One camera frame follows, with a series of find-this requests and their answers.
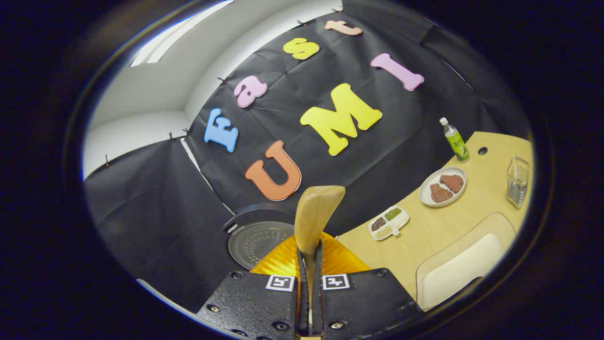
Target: bottle label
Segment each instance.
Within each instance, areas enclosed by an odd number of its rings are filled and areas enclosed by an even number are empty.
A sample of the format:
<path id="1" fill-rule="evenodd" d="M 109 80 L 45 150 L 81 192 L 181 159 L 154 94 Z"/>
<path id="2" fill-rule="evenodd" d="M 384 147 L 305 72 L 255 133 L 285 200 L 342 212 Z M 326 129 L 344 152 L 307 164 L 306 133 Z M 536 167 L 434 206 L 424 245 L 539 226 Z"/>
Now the bottle label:
<path id="1" fill-rule="evenodd" d="M 461 139 L 459 132 L 454 134 L 453 136 L 447 137 L 451 148 L 455 152 L 458 160 L 466 160 L 470 154 L 467 151 L 466 144 Z"/>

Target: black fabric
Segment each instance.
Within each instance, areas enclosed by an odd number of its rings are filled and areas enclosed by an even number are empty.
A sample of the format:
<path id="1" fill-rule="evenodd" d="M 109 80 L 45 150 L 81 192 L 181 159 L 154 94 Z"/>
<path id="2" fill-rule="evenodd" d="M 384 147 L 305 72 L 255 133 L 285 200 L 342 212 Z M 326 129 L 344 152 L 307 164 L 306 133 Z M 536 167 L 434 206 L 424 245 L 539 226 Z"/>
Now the black fabric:
<path id="1" fill-rule="evenodd" d="M 85 181 L 98 232 L 116 259 L 172 301 L 197 312 L 240 267 L 219 229 L 232 217 L 179 140 L 111 161 Z"/>
<path id="2" fill-rule="evenodd" d="M 202 173 L 231 209 L 238 212 L 269 201 L 245 178 L 256 160 L 263 160 L 277 184 L 286 181 L 281 167 L 264 156 L 276 140 L 284 142 L 284 150 L 302 173 L 298 191 L 277 204 L 293 214 L 309 186 L 345 186 L 346 196 L 326 227 L 326 232 L 337 235 L 406 197 L 453 156 L 439 118 L 447 117 L 464 139 L 474 131 L 527 138 L 529 125 L 520 105 L 483 58 L 426 19 L 403 7 L 392 11 L 391 6 L 395 5 L 344 1 L 344 13 L 325 15 L 283 33 L 239 65 L 202 107 L 186 142 Z M 347 36 L 326 30 L 328 20 L 343 20 L 364 32 Z M 320 51 L 307 60 L 294 59 L 283 51 L 293 38 L 315 42 Z M 371 60 L 381 53 L 424 76 L 424 83 L 409 92 L 389 72 L 371 67 Z M 249 107 L 240 108 L 233 90 L 250 75 L 269 89 Z M 332 157 L 326 142 L 312 127 L 301 125 L 300 117 L 313 106 L 334 110 L 330 93 L 342 83 L 349 83 L 383 116 L 368 130 L 357 129 L 357 138 L 345 136 L 348 147 Z M 233 153 L 204 142 L 214 108 L 239 130 Z"/>

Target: meat patty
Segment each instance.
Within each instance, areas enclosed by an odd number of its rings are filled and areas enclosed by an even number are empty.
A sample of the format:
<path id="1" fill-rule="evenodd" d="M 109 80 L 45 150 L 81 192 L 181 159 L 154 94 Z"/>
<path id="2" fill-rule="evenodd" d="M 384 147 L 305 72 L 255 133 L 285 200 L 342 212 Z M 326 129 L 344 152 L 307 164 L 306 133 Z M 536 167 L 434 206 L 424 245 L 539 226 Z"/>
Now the meat patty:
<path id="1" fill-rule="evenodd" d="M 446 185 L 452 192 L 458 193 L 463 186 L 463 179 L 458 175 L 442 175 L 440 176 L 440 182 Z"/>
<path id="2" fill-rule="evenodd" d="M 453 193 L 451 191 L 441 188 L 438 183 L 431 185 L 430 190 L 432 191 L 432 199 L 436 203 L 444 202 L 453 197 Z"/>

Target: brown food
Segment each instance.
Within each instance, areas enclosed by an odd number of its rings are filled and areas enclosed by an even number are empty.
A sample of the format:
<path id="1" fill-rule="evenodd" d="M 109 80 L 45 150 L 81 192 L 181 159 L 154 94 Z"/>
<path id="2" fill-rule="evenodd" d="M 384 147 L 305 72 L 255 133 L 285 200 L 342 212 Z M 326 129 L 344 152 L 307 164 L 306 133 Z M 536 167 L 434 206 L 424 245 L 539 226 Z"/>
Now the brown food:
<path id="1" fill-rule="evenodd" d="M 438 183 L 431 185 L 430 190 L 432 191 L 432 199 L 436 203 L 444 202 L 453 197 L 453 193 L 451 191 L 441 188 Z"/>
<path id="2" fill-rule="evenodd" d="M 383 217 L 380 217 L 380 218 L 378 218 L 377 221 L 373 222 L 373 224 L 371 225 L 371 231 L 376 231 L 385 224 L 386 224 L 386 220 L 384 220 Z"/>
<path id="3" fill-rule="evenodd" d="M 463 179 L 458 175 L 442 175 L 440 176 L 440 182 L 446 185 L 452 192 L 458 193 L 463 186 Z"/>

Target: circular speaker grille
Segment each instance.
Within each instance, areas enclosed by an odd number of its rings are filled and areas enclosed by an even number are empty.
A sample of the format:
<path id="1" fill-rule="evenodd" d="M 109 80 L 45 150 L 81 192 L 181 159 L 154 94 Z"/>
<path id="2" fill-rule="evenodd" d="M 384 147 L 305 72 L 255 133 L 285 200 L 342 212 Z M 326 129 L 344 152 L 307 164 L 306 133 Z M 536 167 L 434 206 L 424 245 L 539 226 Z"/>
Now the circular speaker grille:
<path id="1" fill-rule="evenodd" d="M 240 226 L 227 241 L 231 256 L 243 267 L 252 269 L 274 247 L 294 234 L 289 223 L 263 221 Z"/>

